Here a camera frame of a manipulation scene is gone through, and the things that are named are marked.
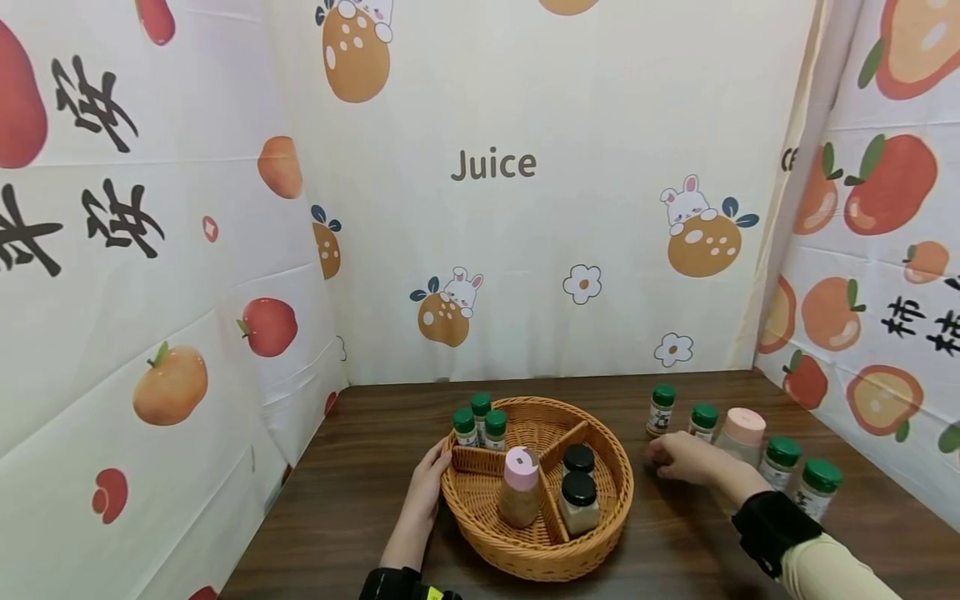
hand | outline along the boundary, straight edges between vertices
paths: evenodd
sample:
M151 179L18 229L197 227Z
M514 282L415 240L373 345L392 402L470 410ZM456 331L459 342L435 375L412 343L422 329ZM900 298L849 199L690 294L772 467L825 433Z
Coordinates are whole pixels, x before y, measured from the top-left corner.
M440 499L440 476L450 466L453 458L451 453L443 452L444 442L446 438L427 450L420 464L414 469L407 497L403 501L400 520L433 527L433 521L437 517L437 501Z
M650 442L647 460L658 467L658 477L713 486L736 507L743 506L755 493L771 490L755 468L685 431Z

label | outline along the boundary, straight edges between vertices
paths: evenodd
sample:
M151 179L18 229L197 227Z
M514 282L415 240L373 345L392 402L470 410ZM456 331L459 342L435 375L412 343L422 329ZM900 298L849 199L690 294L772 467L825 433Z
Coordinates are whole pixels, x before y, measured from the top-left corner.
M490 438L487 438L487 439L484 441L483 445L484 445L484 447L485 447L487 450L501 450L501 451L502 451L502 450L506 450L506 449L507 449L507 439L504 438L503 440L492 440L492 439L490 439Z
M763 475L763 478L767 480L767 483L770 484L770 487L773 488L776 492L783 492L786 490L787 484L790 483L790 476L793 475L790 471L779 470L770 465L770 462L767 460L760 461L760 466L757 468L760 471L760 474Z
M707 440L708 442L713 441L713 432L712 431L700 431L697 429L693 423L687 428L686 433L690 434L695 438L700 438L701 440Z
M650 404L650 419L647 420L647 429L659 434L666 433L670 426L670 413L673 408L660 408L656 404Z
M824 513L827 511L827 506L829 505L831 499L833 499L832 496L823 497L821 495L808 492L804 485L800 485L800 487L797 489L797 493L793 495L793 501L797 503L797 506L799 506L807 516L818 523L824 516Z
M470 434L467 436L465 436L460 432L457 432L457 444L468 445L470 447L475 448L480 445L480 440L479 438L477 438L477 432L475 430L470 432Z
M487 422L480 417L474 417L473 422L477 424L477 437L482 444L487 439Z

white flower print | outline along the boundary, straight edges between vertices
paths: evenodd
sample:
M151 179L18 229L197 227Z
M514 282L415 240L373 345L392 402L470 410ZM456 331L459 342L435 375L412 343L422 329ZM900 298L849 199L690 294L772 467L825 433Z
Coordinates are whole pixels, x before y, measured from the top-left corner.
M660 346L654 350L654 358L667 369L677 362L684 363L693 358L693 340L685 335L667 333L660 340Z
M600 294L600 267L576 265L570 268L570 276L564 279L564 291L573 297L575 304L586 304L587 300Z

wicker basket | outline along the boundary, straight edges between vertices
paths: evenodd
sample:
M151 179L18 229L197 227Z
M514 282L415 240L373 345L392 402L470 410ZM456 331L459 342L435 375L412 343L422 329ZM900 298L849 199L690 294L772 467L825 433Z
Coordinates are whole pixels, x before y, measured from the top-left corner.
M600 565L616 546L634 499L634 473L616 437L590 414L549 398L524 396L498 400L493 408L509 417L507 446L525 445L540 455L545 494L533 525L514 529L498 515L503 452L455 445L453 468L441 481L446 502L460 531L485 561L523 579L570 581ZM594 479L600 526L571 540L557 508L561 464L566 447L587 444L596 456Z

left hand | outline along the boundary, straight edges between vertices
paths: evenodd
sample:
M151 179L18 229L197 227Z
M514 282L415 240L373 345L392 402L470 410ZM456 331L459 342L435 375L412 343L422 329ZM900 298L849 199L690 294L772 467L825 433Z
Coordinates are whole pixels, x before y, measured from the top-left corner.
M427 450L420 464L414 469L407 497L403 501L403 510L400 512L401 521L410 525L433 527L437 518L437 502L440 499L440 476L453 459L453 454L443 452L444 442L446 438Z

